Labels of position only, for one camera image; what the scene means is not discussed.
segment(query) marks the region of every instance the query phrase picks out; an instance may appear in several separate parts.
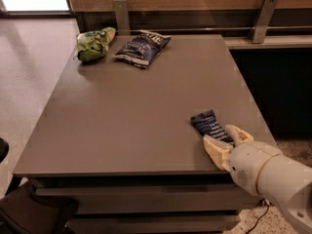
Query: white floor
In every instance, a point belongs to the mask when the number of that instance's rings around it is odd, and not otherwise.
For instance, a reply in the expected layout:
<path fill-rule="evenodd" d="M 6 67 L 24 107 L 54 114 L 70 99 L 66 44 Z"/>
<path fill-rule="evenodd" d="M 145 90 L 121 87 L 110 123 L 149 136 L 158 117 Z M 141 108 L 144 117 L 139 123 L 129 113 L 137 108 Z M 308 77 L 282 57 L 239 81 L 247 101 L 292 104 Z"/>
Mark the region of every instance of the white floor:
<path fill-rule="evenodd" d="M 0 164 L 0 198 L 34 126 L 75 49 L 75 19 L 0 20 L 0 137 L 10 152 Z M 312 140 L 278 140 L 286 155 L 312 164 Z M 246 233 L 264 208 L 242 211 L 239 223 L 226 233 Z M 296 233 L 272 207 L 252 233 Z"/>

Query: snack bag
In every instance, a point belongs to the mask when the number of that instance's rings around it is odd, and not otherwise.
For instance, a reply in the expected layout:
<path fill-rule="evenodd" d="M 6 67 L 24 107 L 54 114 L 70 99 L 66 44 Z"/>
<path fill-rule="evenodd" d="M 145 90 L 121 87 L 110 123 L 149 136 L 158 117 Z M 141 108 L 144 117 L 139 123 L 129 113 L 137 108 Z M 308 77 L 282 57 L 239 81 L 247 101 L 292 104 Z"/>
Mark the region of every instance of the snack bag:
<path fill-rule="evenodd" d="M 115 28 L 106 27 L 99 31 L 89 31 L 77 36 L 77 57 L 83 62 L 106 56 L 108 45 L 115 36 Z"/>
<path fill-rule="evenodd" d="M 170 40 L 171 36 L 142 30 L 135 39 L 128 42 L 114 57 L 128 64 L 147 69 Z"/>

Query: crumpled bag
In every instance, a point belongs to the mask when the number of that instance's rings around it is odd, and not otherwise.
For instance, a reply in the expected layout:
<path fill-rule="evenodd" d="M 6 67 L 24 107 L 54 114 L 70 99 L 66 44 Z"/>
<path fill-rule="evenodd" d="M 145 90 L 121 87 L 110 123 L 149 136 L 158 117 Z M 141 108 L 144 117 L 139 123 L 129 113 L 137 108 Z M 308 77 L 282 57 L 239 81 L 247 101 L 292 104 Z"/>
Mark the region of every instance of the crumpled bag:
<path fill-rule="evenodd" d="M 101 59 L 107 55 L 108 45 L 113 40 L 116 29 L 106 27 L 77 36 L 77 57 L 83 62 Z"/>

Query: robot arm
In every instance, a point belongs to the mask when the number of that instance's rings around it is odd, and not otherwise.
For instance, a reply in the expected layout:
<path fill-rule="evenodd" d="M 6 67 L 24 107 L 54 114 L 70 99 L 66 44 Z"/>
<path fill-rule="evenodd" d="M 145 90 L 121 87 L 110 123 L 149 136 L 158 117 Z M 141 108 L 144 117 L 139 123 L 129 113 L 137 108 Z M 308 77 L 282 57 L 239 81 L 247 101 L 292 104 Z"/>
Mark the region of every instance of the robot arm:
<path fill-rule="evenodd" d="M 215 164 L 231 173 L 237 185 L 272 202 L 298 233 L 312 233 L 312 169 L 235 126 L 225 130 L 235 147 L 204 136 Z"/>

